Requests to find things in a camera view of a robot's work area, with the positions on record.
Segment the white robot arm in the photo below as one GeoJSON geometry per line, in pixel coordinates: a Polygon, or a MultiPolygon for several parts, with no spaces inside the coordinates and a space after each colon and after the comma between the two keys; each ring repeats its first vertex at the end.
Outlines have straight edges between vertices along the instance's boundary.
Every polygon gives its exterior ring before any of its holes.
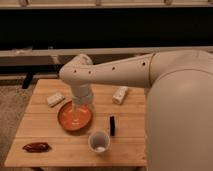
{"type": "Polygon", "coordinates": [[[213,54],[167,51],[98,65],[78,55],[59,75],[80,104],[92,99],[92,84],[146,88],[147,171],[213,171],[213,54]]]}

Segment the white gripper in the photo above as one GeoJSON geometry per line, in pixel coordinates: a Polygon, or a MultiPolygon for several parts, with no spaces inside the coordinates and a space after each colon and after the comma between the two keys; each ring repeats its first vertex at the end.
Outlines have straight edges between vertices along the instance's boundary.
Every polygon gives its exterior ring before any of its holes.
{"type": "Polygon", "coordinates": [[[82,113],[79,105],[91,103],[93,101],[93,91],[89,84],[72,86],[71,91],[72,101],[75,103],[72,105],[73,120],[77,122],[79,115],[82,113]]]}

